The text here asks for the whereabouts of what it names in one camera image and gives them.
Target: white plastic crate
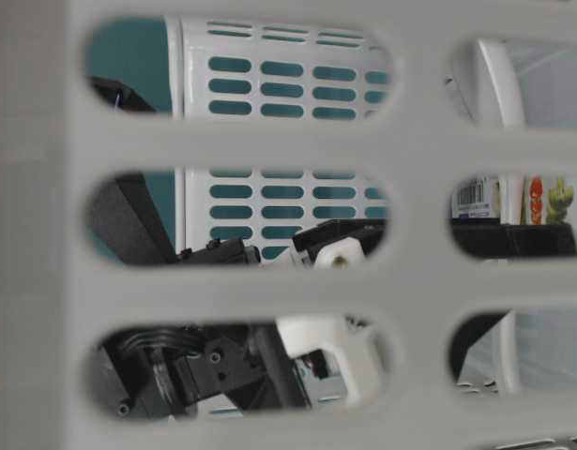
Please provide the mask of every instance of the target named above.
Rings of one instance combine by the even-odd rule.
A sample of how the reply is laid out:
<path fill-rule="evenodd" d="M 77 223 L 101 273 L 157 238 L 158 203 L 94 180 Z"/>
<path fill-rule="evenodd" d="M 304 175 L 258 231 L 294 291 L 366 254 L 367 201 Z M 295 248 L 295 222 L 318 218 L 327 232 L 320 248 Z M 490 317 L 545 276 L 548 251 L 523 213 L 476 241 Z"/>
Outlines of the white plastic crate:
<path fill-rule="evenodd" d="M 387 52 L 356 31 L 172 17 L 166 22 L 176 117 L 360 120 L 375 113 L 389 92 Z M 245 237 L 271 260 L 292 234 L 325 219 L 386 215 L 386 200 L 360 173 L 242 172 L 214 176 L 214 171 L 193 168 L 175 171 L 177 251 L 200 248 L 212 237 Z M 251 193 L 214 197 L 212 189 L 221 186 L 248 187 Z M 274 195 L 269 192 L 273 187 L 301 193 Z M 319 195 L 323 187 L 349 193 L 345 198 Z M 245 214 L 236 214 L 240 208 Z M 214 212 L 221 209 L 234 209 L 235 215 L 216 218 Z"/>

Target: metal screw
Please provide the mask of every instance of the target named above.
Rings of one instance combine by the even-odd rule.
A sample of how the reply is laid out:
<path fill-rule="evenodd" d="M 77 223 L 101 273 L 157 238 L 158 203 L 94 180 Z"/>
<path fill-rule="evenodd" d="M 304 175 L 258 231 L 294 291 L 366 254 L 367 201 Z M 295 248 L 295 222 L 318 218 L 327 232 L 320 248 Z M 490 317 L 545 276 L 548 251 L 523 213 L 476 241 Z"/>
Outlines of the metal screw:
<path fill-rule="evenodd" d="M 332 262 L 332 267 L 344 268 L 348 265 L 348 261 L 343 256 L 337 256 Z"/>
<path fill-rule="evenodd" d="M 125 417 L 131 412 L 132 401 L 129 398 L 121 400 L 117 405 L 117 415 L 119 417 Z"/>
<path fill-rule="evenodd" d="M 209 355 L 209 361 L 211 364 L 218 364 L 221 361 L 221 353 L 220 352 L 212 352 Z"/>

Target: white plastic part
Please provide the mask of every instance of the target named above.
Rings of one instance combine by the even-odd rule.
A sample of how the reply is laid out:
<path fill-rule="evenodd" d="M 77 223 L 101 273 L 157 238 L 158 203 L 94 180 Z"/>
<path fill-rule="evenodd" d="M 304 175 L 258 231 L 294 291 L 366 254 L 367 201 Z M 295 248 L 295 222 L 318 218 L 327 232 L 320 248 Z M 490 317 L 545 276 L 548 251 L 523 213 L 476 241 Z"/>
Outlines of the white plastic part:
<path fill-rule="evenodd" d="M 351 328 L 343 316 L 287 316 L 276 322 L 291 358 L 315 350 L 336 358 L 348 391 L 347 405 L 356 405 L 380 391 L 383 370 L 373 325 Z"/>
<path fill-rule="evenodd" d="M 178 17 L 165 18 L 169 59 L 169 88 L 174 119 L 184 116 L 184 43 L 182 22 Z M 175 173 L 175 252 L 186 248 L 186 175 L 179 167 Z"/>
<path fill-rule="evenodd" d="M 317 253 L 315 268 L 346 267 L 365 260 L 361 244 L 354 237 L 347 237 L 322 248 Z"/>
<path fill-rule="evenodd" d="M 523 127 L 524 103 L 520 93 L 515 69 L 505 44 L 495 40 L 480 40 L 478 43 L 486 63 L 498 105 L 503 128 Z M 501 223 L 519 225 L 522 219 L 524 178 L 520 175 L 500 175 Z M 501 392 L 516 393 L 521 389 L 520 369 L 517 353 L 515 311 L 511 311 L 497 325 L 493 334 L 493 355 L 496 366 L 496 382 Z"/>
<path fill-rule="evenodd" d="M 453 72 L 472 119 L 481 126 L 520 128 L 525 124 L 524 103 L 517 74 L 505 44 L 480 39 L 461 51 Z M 499 175 L 501 223 L 519 225 L 522 217 L 524 178 Z M 515 337 L 515 313 L 493 331 L 493 358 L 501 392 L 520 390 L 520 370 Z"/>

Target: white plastic rod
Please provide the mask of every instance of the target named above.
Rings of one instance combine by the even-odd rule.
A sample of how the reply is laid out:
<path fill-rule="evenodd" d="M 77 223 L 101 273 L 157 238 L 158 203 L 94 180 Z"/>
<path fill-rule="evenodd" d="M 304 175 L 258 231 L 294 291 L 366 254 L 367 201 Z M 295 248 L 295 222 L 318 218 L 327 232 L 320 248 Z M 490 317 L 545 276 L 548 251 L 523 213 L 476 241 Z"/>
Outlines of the white plastic rod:
<path fill-rule="evenodd" d="M 486 83 L 478 80 L 478 111 L 481 118 L 496 123 L 500 121 L 503 128 L 520 128 L 525 124 L 524 103 L 520 85 L 511 64 L 505 45 L 497 40 L 478 42 L 479 54 L 486 67 L 488 81 L 496 99 L 497 113 L 493 108 L 483 108 L 491 104 L 490 98 L 484 102 L 482 96 L 488 91 Z M 501 198 L 501 223 L 519 225 L 522 219 L 522 201 L 524 196 L 524 178 L 520 175 L 499 176 Z M 520 369 L 517 354 L 515 312 L 511 311 L 497 325 L 493 334 L 493 359 L 496 365 L 496 382 L 501 392 L 515 393 L 521 389 Z"/>

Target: oval slot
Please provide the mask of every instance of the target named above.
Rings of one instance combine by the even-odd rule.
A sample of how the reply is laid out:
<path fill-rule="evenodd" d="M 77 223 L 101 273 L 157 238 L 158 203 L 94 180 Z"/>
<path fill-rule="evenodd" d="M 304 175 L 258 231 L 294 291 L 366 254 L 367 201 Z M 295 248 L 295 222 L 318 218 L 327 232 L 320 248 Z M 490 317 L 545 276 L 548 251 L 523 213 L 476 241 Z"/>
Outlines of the oval slot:
<path fill-rule="evenodd" d="M 370 200 L 383 200 L 386 198 L 384 193 L 377 187 L 368 187 L 365 189 L 365 197 Z"/>
<path fill-rule="evenodd" d="M 313 209 L 316 218 L 353 218 L 356 213 L 351 206 L 317 206 Z"/>
<path fill-rule="evenodd" d="M 261 84 L 261 93 L 270 97 L 299 98 L 303 95 L 303 88 L 298 84 L 282 82 L 264 82 Z"/>
<path fill-rule="evenodd" d="M 275 36 L 275 35 L 262 35 L 261 38 L 265 40 L 277 40 L 280 42 L 301 43 L 305 41 L 305 39 L 303 39 L 302 37 L 288 37 L 288 36 Z"/>
<path fill-rule="evenodd" d="M 264 26 L 263 29 L 265 31 L 277 31 L 279 33 L 297 33 L 299 35 L 306 35 L 309 33 L 307 30 L 288 28 L 283 26 Z"/>
<path fill-rule="evenodd" d="M 248 59 L 213 56 L 209 59 L 209 68 L 218 72 L 247 73 L 252 64 Z"/>
<path fill-rule="evenodd" d="M 326 38 L 363 39 L 363 36 L 333 31 L 322 31 L 319 36 Z"/>
<path fill-rule="evenodd" d="M 302 227 L 264 227 L 261 235 L 265 239 L 291 239 L 302 230 Z"/>
<path fill-rule="evenodd" d="M 216 78 L 209 82 L 209 90 L 221 94 L 248 94 L 251 91 L 251 83 L 245 80 Z"/>
<path fill-rule="evenodd" d="M 212 218 L 251 218 L 252 210 L 248 206 L 213 206 L 210 211 Z"/>
<path fill-rule="evenodd" d="M 368 91 L 365 93 L 365 101 L 372 104 L 382 103 L 386 98 L 386 92 Z"/>
<path fill-rule="evenodd" d="M 316 87 L 313 89 L 313 96 L 319 100 L 353 101 L 357 93 L 353 89 Z"/>
<path fill-rule="evenodd" d="M 220 21 L 211 21 L 206 23 L 209 26 L 229 26 L 231 28 L 252 28 L 252 25 L 247 23 L 237 23 L 237 22 L 220 22 Z"/>
<path fill-rule="evenodd" d="M 248 178 L 252 175 L 250 169 L 211 169 L 211 176 L 216 178 Z"/>
<path fill-rule="evenodd" d="M 298 105 L 266 103 L 261 107 L 261 114 L 269 117 L 299 118 L 303 116 L 304 111 Z"/>
<path fill-rule="evenodd" d="M 265 61 L 261 65 L 261 72 L 265 75 L 275 75 L 278 77 L 297 78 L 303 74 L 303 67 L 295 63 L 281 63 L 278 61 Z"/>
<path fill-rule="evenodd" d="M 317 43 L 319 45 L 330 45 L 333 47 L 347 47 L 350 49 L 356 49 L 356 48 L 360 47 L 359 44 L 354 44 L 352 42 L 342 42 L 342 41 L 338 41 L 338 40 L 318 40 Z"/>
<path fill-rule="evenodd" d="M 346 67 L 318 66 L 313 70 L 313 76 L 318 80 L 352 82 L 357 77 L 357 73 Z"/>
<path fill-rule="evenodd" d="M 214 36 L 228 36 L 230 38 L 250 38 L 249 33 L 242 33 L 239 31 L 228 31 L 228 30 L 209 30 L 209 35 Z"/>
<path fill-rule="evenodd" d="M 366 218 L 387 218 L 387 209 L 384 206 L 370 206 L 365 210 Z"/>
<path fill-rule="evenodd" d="M 249 115 L 252 106 L 246 101 L 213 100 L 209 110 L 214 114 Z"/>
<path fill-rule="evenodd" d="M 305 191 L 299 186 L 265 186 L 261 193 L 266 199 L 300 199 Z"/>
<path fill-rule="evenodd" d="M 355 120 L 355 110 L 345 108 L 318 107 L 313 110 L 313 117 L 322 120 Z"/>
<path fill-rule="evenodd" d="M 264 178 L 289 178 L 297 179 L 303 177 L 303 171 L 261 171 Z"/>
<path fill-rule="evenodd" d="M 365 81 L 370 84 L 388 84 L 388 74 L 381 70 L 370 70 L 365 74 Z"/>
<path fill-rule="evenodd" d="M 265 206 L 261 214 L 264 218 L 302 218 L 305 214 L 300 206 Z"/>
<path fill-rule="evenodd" d="M 265 247 L 263 249 L 263 251 L 261 252 L 261 255 L 266 259 L 266 260 L 274 260 L 276 258 L 278 258 L 281 253 L 283 251 L 285 251 L 288 247 L 284 246 L 284 247 L 276 247 L 276 246 L 272 246 L 272 247 Z"/>
<path fill-rule="evenodd" d="M 213 227 L 211 229 L 211 239 L 251 239 L 252 229 L 250 227 Z"/>
<path fill-rule="evenodd" d="M 252 195 L 252 188 L 245 185 L 215 185 L 209 193 L 215 199 L 248 199 Z"/>
<path fill-rule="evenodd" d="M 316 199 L 353 199 L 356 194 L 352 187 L 320 186 L 313 190 Z"/>
<path fill-rule="evenodd" d="M 352 180 L 354 172 L 313 171 L 313 176 L 318 180 Z"/>

